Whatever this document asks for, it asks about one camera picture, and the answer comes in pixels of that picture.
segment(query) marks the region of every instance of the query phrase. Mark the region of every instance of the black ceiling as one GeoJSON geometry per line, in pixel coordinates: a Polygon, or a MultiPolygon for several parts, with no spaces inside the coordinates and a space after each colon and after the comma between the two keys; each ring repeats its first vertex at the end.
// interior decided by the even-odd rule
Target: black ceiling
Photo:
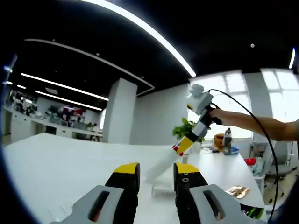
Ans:
{"type": "MultiPolygon", "coordinates": [[[[288,68],[292,48],[298,47],[296,7],[280,1],[195,3],[171,1],[110,1],[135,14],[158,31],[190,64],[197,76],[227,70],[255,72],[288,68]]],[[[45,85],[20,73],[48,79],[108,97],[119,77],[147,93],[187,83],[189,73],[156,39],[109,9],[81,1],[37,1],[14,6],[9,33],[18,60],[9,80],[28,91],[45,87],[59,96],[105,107],[106,101],[45,85]],[[139,79],[76,51],[70,46],[113,63],[139,79]]],[[[293,69],[297,67],[295,58],[293,69]]]]}

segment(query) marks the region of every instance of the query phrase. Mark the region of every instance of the gray bottle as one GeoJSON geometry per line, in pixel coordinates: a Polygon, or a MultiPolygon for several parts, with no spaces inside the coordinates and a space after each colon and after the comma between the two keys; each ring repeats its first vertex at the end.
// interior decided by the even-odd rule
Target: gray bottle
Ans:
{"type": "Polygon", "coordinates": [[[223,145],[224,145],[223,154],[231,155],[232,154],[232,133],[230,131],[230,128],[228,128],[225,131],[224,138],[223,138],[223,145]]]}

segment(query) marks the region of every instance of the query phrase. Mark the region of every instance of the foil packet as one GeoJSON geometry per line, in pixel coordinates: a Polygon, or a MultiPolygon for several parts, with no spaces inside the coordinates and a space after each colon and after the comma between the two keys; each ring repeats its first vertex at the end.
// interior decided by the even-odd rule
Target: foil packet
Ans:
{"type": "Polygon", "coordinates": [[[228,190],[226,190],[225,192],[231,196],[241,199],[244,198],[249,191],[250,191],[249,188],[242,187],[241,185],[234,185],[228,190]]]}

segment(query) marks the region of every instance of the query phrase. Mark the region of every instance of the green leaves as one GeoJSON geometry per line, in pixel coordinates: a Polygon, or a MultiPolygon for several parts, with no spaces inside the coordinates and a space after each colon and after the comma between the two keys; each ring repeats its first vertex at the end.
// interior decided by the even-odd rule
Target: green leaves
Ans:
{"type": "Polygon", "coordinates": [[[184,125],[188,124],[188,120],[186,118],[182,118],[182,122],[183,122],[184,125]]]}
{"type": "Polygon", "coordinates": [[[196,123],[194,123],[193,121],[188,121],[186,118],[182,118],[182,122],[182,126],[176,126],[172,130],[172,135],[176,136],[178,140],[190,133],[192,129],[196,126],[196,123]]]}

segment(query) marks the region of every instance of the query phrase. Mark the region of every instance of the blue object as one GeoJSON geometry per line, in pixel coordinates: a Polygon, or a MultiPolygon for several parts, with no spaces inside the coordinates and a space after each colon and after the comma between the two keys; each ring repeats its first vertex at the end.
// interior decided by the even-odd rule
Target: blue object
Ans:
{"type": "Polygon", "coordinates": [[[239,148],[237,147],[231,147],[231,150],[232,150],[232,155],[239,153],[239,148]]]}

